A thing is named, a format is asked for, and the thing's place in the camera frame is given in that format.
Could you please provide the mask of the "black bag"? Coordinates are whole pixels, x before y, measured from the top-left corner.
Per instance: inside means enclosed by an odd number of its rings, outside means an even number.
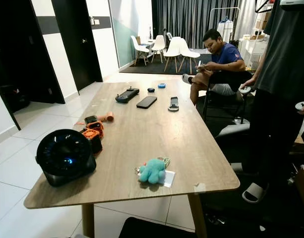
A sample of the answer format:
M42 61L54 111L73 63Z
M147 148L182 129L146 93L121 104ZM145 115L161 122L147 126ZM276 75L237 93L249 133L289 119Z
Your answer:
M12 91L12 111L15 113L31 104L31 100L19 88Z

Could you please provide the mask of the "wide black door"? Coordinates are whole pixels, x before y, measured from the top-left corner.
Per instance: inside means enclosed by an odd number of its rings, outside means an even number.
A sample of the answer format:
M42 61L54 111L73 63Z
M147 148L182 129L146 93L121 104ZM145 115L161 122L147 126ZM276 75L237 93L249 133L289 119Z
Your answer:
M7 104L16 98L65 102L31 0L0 0L0 63Z

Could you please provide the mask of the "black round table fan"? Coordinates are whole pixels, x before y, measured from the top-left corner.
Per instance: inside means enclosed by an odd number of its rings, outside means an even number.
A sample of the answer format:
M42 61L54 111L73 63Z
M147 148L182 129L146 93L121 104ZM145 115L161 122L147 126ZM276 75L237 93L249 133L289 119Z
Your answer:
M95 172L93 149L79 131L59 129L40 141L35 159L50 186L59 187Z

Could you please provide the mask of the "orange and black power tool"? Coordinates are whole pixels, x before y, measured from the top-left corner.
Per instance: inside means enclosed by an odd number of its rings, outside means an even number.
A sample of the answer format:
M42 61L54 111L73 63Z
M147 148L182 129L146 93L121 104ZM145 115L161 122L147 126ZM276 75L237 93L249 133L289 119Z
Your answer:
M101 120L97 116L88 116L84 118L86 129L92 129L96 131L103 131L104 126Z

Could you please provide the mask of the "narrow black door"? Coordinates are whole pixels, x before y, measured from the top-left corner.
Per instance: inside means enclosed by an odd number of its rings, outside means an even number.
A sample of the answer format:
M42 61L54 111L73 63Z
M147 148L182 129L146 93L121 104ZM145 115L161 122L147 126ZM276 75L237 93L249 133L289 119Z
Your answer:
M101 82L100 64L86 0L51 2L76 89L80 91L93 82Z

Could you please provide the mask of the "black handheld game console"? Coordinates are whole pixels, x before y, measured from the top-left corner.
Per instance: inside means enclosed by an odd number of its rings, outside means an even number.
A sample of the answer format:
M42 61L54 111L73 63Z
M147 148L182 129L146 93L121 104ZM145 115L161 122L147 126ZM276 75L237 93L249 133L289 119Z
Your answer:
M115 101L120 104L127 104L127 102L129 102L132 98L136 97L139 92L140 89L130 87L125 92L118 94L115 97Z

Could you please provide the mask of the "wooden table leg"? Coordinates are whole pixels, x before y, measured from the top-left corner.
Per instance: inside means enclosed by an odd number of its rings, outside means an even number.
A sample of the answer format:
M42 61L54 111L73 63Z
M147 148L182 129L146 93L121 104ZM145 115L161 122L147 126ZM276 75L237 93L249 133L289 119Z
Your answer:
M95 238L94 229L94 205L81 205L82 212L82 234L88 238Z
M189 201L196 236L198 238L207 238L208 235L202 210L201 198L197 193L188 193L186 196Z

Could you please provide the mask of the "dark floor rug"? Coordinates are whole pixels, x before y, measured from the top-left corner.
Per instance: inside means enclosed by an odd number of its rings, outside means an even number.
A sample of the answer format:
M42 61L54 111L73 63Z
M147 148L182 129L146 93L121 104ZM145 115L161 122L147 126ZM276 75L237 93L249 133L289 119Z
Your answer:
M187 73L195 75L198 63L207 63L211 61L211 54L200 54L197 58L185 58L181 55L178 57L165 57L161 62L160 57L156 57L154 61L149 58L147 64L138 60L137 64L127 66L120 70L121 73L153 73L153 74L172 74L181 75Z

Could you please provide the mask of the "white shell chair wooden legs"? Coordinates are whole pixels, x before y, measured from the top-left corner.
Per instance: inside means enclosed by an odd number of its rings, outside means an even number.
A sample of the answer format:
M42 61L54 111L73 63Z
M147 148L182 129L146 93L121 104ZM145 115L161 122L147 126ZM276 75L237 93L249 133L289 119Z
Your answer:
M134 65L136 65L136 63L140 59L143 59L143 64L147 65L150 50L146 48L144 45L140 45L135 36L130 36L130 38L132 40L134 47Z
M188 45L184 39L176 38L176 40L179 41L178 42L179 52L182 57L181 65L179 66L179 69L181 69L183 65L186 65L185 61L187 61L189 64L188 69L189 69L190 73L192 73L192 70L193 70L192 63L196 63L195 61L198 59L198 57L201 56L201 54L189 49Z
M166 70L167 66L169 65L171 59L174 60L176 72L178 71L177 57L181 55L181 45L182 45L183 41L184 40L180 37L173 37L170 39L170 43L169 43L167 49L165 49L163 51L163 56L166 58L165 59L166 65L165 65L164 71Z
M160 55L161 63L165 60L165 37L162 35L157 35L154 39L153 45L150 47L150 53L152 54L152 61L156 55Z

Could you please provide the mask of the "clear plastic card holder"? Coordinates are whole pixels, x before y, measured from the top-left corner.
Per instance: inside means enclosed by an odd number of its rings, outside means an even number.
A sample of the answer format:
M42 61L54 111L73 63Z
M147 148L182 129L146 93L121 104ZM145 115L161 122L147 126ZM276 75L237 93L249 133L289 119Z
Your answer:
M174 183L176 173L165 170L165 178L163 179L163 186L171 188Z

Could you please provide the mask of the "dark grey curtain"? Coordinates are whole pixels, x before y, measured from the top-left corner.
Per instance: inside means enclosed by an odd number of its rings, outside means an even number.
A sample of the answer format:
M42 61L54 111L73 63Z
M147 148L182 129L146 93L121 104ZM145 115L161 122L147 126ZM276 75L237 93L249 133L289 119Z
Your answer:
M185 39L192 49L202 48L209 29L222 20L234 21L240 0L150 0L154 36L172 34Z

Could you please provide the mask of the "black folding chair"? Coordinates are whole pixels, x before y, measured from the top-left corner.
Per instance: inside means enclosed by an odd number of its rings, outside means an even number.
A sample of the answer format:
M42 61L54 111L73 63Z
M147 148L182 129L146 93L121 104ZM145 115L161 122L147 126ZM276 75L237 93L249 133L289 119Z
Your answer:
M208 118L208 109L234 110L233 120L236 124L247 124L244 118L247 94L239 92L239 86L250 79L248 71L220 71L212 74L209 79L204 99L204 117Z

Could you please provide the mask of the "grey seat cushion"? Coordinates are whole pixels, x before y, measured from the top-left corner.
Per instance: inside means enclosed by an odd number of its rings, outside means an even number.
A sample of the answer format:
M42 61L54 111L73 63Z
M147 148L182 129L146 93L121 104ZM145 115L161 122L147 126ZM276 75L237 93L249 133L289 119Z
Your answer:
M221 138L233 134L238 134L238 133L245 133L249 131L250 129L250 124L233 124L233 125L227 125L224 127L220 133L218 133L215 138Z

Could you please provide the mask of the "seated person in blue shirt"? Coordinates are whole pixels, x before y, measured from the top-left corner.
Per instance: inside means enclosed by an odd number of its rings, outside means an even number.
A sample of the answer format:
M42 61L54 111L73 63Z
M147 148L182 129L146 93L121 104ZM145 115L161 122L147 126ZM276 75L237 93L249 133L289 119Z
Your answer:
M195 105L200 91L211 90L224 97L237 95L242 80L251 77L237 47L227 43L216 29L205 32L202 41L211 54L211 61L197 66L197 74L182 75L190 84L190 101Z

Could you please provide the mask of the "white metal clothes rack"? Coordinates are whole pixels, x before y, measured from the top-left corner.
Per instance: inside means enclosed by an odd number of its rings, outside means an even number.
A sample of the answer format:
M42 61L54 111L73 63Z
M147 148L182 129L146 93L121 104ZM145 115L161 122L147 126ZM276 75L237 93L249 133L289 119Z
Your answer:
M208 28L217 30L223 41L232 41L239 15L239 7L214 7L209 11Z

